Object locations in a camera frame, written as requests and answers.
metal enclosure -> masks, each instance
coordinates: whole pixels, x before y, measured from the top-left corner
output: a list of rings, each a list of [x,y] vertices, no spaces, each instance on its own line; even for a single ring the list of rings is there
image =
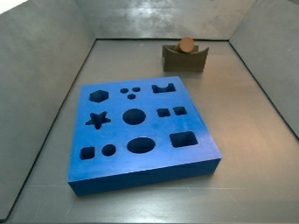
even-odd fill
[[[0,15],[0,221],[94,41],[73,1],[29,1]]]
[[[257,1],[230,43],[299,137],[299,2]]]

small round hole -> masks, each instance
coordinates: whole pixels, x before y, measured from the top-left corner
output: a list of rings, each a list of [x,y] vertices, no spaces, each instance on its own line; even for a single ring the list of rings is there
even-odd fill
[[[134,88],[133,88],[133,91],[134,91],[134,92],[139,92],[139,91],[141,91],[141,87],[134,87]]]
[[[122,88],[122,89],[121,89],[121,93],[122,93],[122,94],[126,94],[127,92],[129,92],[129,89],[127,89],[127,88]]]
[[[127,124],[138,125],[146,120],[146,112],[142,109],[133,108],[123,114],[123,119]]]
[[[135,94],[130,94],[129,96],[127,96],[127,99],[130,99],[130,100],[134,100],[137,98],[137,95]]]
[[[127,149],[137,153],[147,153],[155,148],[155,140],[150,137],[139,137],[134,140],[131,140],[127,144]]]
[[[117,151],[118,151],[118,149],[114,144],[107,144],[102,149],[102,153],[107,157],[111,157],[117,153]]]

rectangular hole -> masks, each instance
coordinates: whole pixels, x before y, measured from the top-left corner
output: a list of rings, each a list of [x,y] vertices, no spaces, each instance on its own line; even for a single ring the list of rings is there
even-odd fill
[[[174,110],[174,113],[175,113],[178,116],[187,115],[187,111],[186,111],[186,108],[185,108],[185,107],[177,107],[177,108],[173,108],[173,110]]]
[[[169,108],[159,108],[157,110],[157,113],[158,113],[159,117],[166,117],[166,116],[171,115]]]
[[[170,137],[174,148],[186,147],[199,143],[193,131],[171,134]]]

blue foam surface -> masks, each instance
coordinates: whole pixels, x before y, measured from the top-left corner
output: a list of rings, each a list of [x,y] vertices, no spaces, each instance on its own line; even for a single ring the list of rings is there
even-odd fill
[[[179,77],[82,87],[69,179],[78,195],[212,174],[221,158]]]

olive block with curved top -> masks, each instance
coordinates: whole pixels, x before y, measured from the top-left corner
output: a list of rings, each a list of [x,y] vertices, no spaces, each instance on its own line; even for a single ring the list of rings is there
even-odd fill
[[[93,101],[101,94],[109,98]],[[212,174],[220,162],[179,77],[82,87],[70,157],[78,195]]]
[[[197,45],[190,53],[177,52],[175,45],[163,46],[163,70],[166,72],[204,71],[210,48],[199,51]]]

